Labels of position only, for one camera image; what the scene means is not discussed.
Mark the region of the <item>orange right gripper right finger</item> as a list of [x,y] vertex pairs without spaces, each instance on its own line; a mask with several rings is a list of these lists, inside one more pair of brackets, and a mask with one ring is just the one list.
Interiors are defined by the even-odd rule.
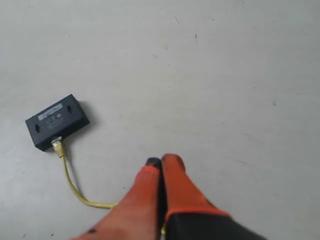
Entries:
[[161,158],[167,212],[167,240],[262,240],[263,236],[236,222],[214,206],[186,174],[182,158],[167,153]]

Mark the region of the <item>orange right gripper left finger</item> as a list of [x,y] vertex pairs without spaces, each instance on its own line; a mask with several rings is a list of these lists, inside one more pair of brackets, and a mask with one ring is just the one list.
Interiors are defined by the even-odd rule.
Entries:
[[150,157],[132,187],[111,212],[76,240],[158,240],[161,161]]

